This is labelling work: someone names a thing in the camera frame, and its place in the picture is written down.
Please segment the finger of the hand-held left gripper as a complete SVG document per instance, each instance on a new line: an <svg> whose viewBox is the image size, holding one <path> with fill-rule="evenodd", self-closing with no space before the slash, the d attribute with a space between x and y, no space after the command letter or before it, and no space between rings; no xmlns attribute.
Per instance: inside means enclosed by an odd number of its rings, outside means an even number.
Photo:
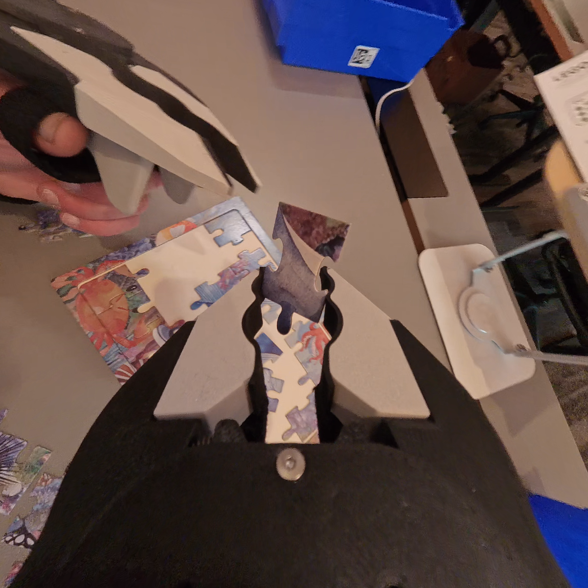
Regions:
<svg viewBox="0 0 588 588"><path fill-rule="evenodd" d="M185 85L152 63L118 63L114 66L114 77L153 102L171 119L198 134L225 175L253 193L259 190L261 181L236 139Z"/></svg>
<svg viewBox="0 0 588 588"><path fill-rule="evenodd" d="M186 183L221 196L231 194L231 183L205 140L126 87L106 63L50 36L18 26L11 26L11 31L78 78L74 86L77 113L99 136L95 149L99 171L105 171L104 188L115 187L108 172L129 171L131 179L123 186L139 196L141 177L156 165L168 185L181 188L173 198L185 193Z"/></svg>

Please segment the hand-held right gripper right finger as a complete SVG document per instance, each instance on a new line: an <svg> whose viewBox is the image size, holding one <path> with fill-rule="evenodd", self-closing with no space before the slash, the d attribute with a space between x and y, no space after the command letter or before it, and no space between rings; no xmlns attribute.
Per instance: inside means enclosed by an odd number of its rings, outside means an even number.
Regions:
<svg viewBox="0 0 588 588"><path fill-rule="evenodd" d="M344 424L361 419L427 419L430 410L390 317L332 269L319 275L330 335L316 386L319 441L333 443Z"/></svg>

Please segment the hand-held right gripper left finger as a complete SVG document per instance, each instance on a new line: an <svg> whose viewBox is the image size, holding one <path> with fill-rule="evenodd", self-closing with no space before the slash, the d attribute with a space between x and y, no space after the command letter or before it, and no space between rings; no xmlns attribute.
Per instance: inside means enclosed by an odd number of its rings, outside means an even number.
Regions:
<svg viewBox="0 0 588 588"><path fill-rule="evenodd" d="M267 268L254 270L196 318L155 417L193 417L211 433L233 420L248 441L265 442L269 401L255 337L263 323L267 273Z"/></svg>

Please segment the purple and navy puzzle piece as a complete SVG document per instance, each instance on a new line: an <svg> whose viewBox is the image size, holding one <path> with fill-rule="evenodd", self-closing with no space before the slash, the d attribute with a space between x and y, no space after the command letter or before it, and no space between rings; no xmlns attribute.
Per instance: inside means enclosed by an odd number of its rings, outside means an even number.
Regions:
<svg viewBox="0 0 588 588"><path fill-rule="evenodd" d="M339 260L349 232L349 223L280 202L273 238L282 243L276 270L266 270L262 282L264 298L280 305L276 328L288 334L294 314L318 322L327 290L316 287L323 260Z"/></svg>

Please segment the person's left hand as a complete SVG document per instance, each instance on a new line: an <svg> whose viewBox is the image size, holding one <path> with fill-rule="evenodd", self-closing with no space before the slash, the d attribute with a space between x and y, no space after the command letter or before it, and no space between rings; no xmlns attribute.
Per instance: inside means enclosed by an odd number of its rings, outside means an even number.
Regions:
<svg viewBox="0 0 588 588"><path fill-rule="evenodd" d="M86 147L88 130L69 114L48 114L33 133L36 147L48 155L70 157ZM63 224L97 236L119 235L136 228L148 207L148 196L161 186L153 172L139 208L125 215L108 200L101 183L59 182L35 167L1 136L1 195L9 201L40 202L59 212Z"/></svg>

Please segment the white stand base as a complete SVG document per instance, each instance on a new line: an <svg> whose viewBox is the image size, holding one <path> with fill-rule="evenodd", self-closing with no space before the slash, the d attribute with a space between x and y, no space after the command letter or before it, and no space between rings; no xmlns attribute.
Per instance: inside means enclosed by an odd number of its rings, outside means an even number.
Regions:
<svg viewBox="0 0 588 588"><path fill-rule="evenodd" d="M535 360L518 357L528 341L511 287L481 244L425 249L419 269L455 377L480 400L526 382Z"/></svg>

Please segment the blue bin with tag sticker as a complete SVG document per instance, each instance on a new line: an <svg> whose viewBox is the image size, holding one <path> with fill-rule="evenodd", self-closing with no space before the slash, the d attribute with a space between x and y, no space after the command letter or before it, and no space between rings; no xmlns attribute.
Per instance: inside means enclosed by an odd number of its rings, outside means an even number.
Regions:
<svg viewBox="0 0 588 588"><path fill-rule="evenodd" d="M455 1L262 1L284 64L410 82L464 24Z"/></svg>

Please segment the pile of loose puzzle pieces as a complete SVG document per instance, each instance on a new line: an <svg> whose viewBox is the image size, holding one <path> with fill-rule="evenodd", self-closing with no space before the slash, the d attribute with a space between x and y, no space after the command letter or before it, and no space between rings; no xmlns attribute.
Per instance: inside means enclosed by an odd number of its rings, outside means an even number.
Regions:
<svg viewBox="0 0 588 588"><path fill-rule="evenodd" d="M27 445L26 440L1 432L1 561L19 553L1 575L1 587L11 586L39 542L63 481L44 471L52 454L46 447L35 446L26 460L20 460Z"/></svg>

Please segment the blue plastic storage bin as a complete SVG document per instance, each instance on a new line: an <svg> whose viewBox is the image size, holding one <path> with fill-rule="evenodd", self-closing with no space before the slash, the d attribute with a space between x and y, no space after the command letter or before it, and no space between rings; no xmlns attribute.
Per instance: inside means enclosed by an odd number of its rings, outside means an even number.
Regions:
<svg viewBox="0 0 588 588"><path fill-rule="evenodd" d="M540 495L529 503L541 533L572 587L587 587L587 509Z"/></svg>

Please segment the brown bag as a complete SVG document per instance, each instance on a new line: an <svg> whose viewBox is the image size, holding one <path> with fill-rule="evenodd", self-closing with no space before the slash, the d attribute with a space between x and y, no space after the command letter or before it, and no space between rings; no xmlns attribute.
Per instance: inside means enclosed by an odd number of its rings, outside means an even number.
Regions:
<svg viewBox="0 0 588 588"><path fill-rule="evenodd" d="M444 107L471 103L503 74L511 49L506 35L492 40L468 29L456 31L425 66L437 101Z"/></svg>

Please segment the metal stand bracket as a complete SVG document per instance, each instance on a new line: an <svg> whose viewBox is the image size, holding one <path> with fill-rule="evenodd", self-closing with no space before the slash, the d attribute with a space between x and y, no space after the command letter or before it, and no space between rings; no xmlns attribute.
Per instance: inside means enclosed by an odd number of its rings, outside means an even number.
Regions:
<svg viewBox="0 0 588 588"><path fill-rule="evenodd" d="M563 230L547 232L541 238L531 240L524 245L497 255L472 270L470 284L461 292L458 300L458 313L461 323L471 336L479 341L490 342L504 355L529 358L539 362L587 367L586 356L548 353L528 349L523 344L516 345L512 343L502 332L502 322L497 314L495 303L479 287L484 284L483 276L492 272L494 268L504 261L552 243L560 238L569 240L568 234Z"/></svg>

